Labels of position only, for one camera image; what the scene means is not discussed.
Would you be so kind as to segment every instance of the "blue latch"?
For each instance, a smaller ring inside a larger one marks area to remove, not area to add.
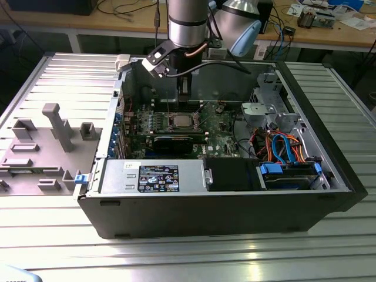
[[[315,163],[314,167],[317,174],[320,174],[323,171],[319,163]]]
[[[261,173],[262,174],[266,174],[266,173],[273,173],[273,174],[276,174],[276,173],[283,173],[283,169],[281,167],[280,164],[278,163],[263,163],[261,166],[260,166],[260,170],[261,170]]]
[[[75,184],[88,184],[90,181],[89,174],[77,174],[75,177]]]

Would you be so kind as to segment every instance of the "white object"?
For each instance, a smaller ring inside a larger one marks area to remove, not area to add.
[[[347,9],[348,9],[348,6],[344,6],[344,5],[339,5],[335,7],[335,9],[333,10],[333,15],[335,16],[335,19],[338,21],[344,21],[346,19],[351,19],[355,14],[358,13],[352,8],[351,8],[352,11],[347,12]]]
[[[371,16],[365,15],[364,20],[370,25],[370,28],[376,28],[376,19]]]
[[[129,63],[130,55],[128,54],[120,54],[116,57],[115,61],[115,68],[116,71],[120,71],[120,69]]]
[[[310,9],[313,9],[315,11],[319,11],[320,9],[318,8],[313,8],[307,5],[300,5],[300,4],[291,4],[290,9],[288,9],[287,14],[290,16],[296,16],[299,17],[301,12],[305,7],[309,7]]]
[[[358,19],[358,18],[351,18],[351,19],[346,19],[344,21],[341,21],[343,24],[348,25],[352,28],[356,28],[359,31],[362,31],[363,29],[369,28],[370,25],[368,22],[366,22],[363,19]]]

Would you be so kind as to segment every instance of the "computer case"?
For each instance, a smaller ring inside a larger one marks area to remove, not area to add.
[[[271,10],[273,8],[273,0],[258,0],[257,9],[260,12],[261,29],[259,34],[264,34],[268,25]]]
[[[88,16],[98,0],[6,0],[13,11],[50,12]]]

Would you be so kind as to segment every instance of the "slotted metal surface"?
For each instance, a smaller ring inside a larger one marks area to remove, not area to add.
[[[17,119],[31,119],[36,127],[51,127],[42,114],[45,103],[59,103],[60,117],[71,127],[93,122],[103,128],[118,78],[115,60],[116,55],[57,53],[44,57],[0,129],[0,158],[15,136],[11,128]]]
[[[321,75],[314,77],[331,82],[331,74],[317,65],[305,70],[317,71]],[[297,73],[304,81],[303,72]],[[358,108],[345,93],[336,95],[345,103],[310,100],[315,107]],[[358,150],[358,135],[363,139],[359,142],[374,141],[370,122],[349,126],[338,120],[325,124],[339,144],[354,141]],[[0,197],[0,261],[29,269],[44,282],[375,281],[376,155],[345,154],[360,177],[370,177],[362,179],[370,195],[306,233],[104,240],[71,196]]]
[[[365,188],[372,193],[376,188],[374,118],[332,69],[314,63],[287,66]]]

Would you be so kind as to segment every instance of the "white sticker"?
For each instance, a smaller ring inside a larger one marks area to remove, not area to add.
[[[124,169],[139,169],[140,165],[140,162],[125,162]]]

